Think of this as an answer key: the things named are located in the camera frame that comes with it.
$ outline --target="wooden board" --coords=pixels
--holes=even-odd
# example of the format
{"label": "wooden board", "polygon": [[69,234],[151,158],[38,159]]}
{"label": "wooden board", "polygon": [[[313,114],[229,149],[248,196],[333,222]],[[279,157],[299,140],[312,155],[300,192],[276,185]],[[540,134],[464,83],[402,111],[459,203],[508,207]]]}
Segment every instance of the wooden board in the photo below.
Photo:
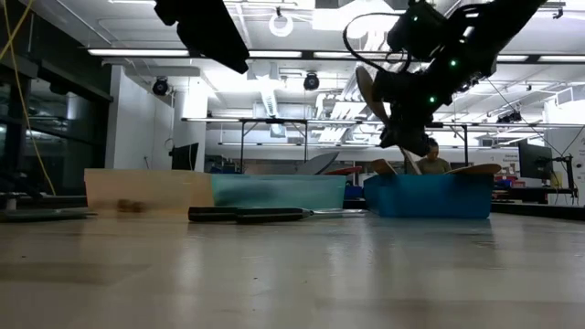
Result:
{"label": "wooden board", "polygon": [[358,165],[355,167],[349,167],[349,168],[343,168],[343,169],[337,169],[334,171],[330,171],[330,172],[324,173],[324,175],[351,175],[354,173],[359,173],[360,171],[362,171],[362,167]]}
{"label": "wooden board", "polygon": [[378,175],[397,175],[396,170],[384,159],[372,161],[372,168]]}
{"label": "wooden board", "polygon": [[86,169],[88,206],[102,213],[181,214],[213,207],[211,175],[187,170]]}
{"label": "wooden board", "polygon": [[479,164],[472,165],[465,168],[459,168],[451,170],[446,175],[457,174],[457,175],[495,175],[502,171],[502,166],[499,164]]}

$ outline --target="teal plastic bin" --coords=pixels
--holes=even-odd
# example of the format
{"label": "teal plastic bin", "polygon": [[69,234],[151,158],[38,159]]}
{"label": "teal plastic bin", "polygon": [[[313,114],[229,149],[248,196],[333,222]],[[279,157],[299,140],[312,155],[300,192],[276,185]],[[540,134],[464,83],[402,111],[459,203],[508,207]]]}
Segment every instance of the teal plastic bin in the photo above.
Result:
{"label": "teal plastic bin", "polygon": [[492,175],[377,175],[364,182],[370,211],[386,218],[488,218]]}
{"label": "teal plastic bin", "polygon": [[212,175],[216,207],[343,208],[346,178],[335,175]]}

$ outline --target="wall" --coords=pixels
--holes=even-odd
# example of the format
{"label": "wall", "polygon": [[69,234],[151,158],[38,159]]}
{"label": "wall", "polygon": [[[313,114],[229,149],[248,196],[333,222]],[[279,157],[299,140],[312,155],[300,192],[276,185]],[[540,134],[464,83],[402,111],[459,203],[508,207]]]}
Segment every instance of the wall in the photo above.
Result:
{"label": "wall", "polygon": [[198,143],[197,157],[193,169],[203,172],[206,154],[206,124],[204,122],[183,122],[182,118],[205,116],[207,114],[207,94],[194,88],[189,92],[175,93],[175,123],[173,142],[175,147]]}
{"label": "wall", "polygon": [[112,68],[106,168],[171,169],[168,155],[174,110],[131,80],[120,66]]}

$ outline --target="red object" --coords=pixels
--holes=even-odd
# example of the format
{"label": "red object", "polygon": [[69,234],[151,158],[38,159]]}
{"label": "red object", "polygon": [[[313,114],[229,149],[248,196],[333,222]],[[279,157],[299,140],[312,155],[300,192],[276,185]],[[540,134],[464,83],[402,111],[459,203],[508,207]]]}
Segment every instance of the red object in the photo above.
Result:
{"label": "red object", "polygon": [[324,175],[351,175],[354,173],[359,173],[360,171],[362,171],[362,167],[355,166],[355,167],[334,170],[332,172],[324,173]]}

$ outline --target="small brown object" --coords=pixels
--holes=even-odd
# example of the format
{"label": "small brown object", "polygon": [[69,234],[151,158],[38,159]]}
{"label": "small brown object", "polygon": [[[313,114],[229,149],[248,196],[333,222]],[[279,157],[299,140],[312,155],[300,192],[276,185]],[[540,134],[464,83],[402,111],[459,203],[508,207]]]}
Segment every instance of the small brown object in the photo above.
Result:
{"label": "small brown object", "polygon": [[132,202],[126,199],[118,200],[118,211],[119,212],[130,212],[132,207]]}
{"label": "small brown object", "polygon": [[132,203],[132,212],[133,213],[144,212],[144,202],[133,202]]}

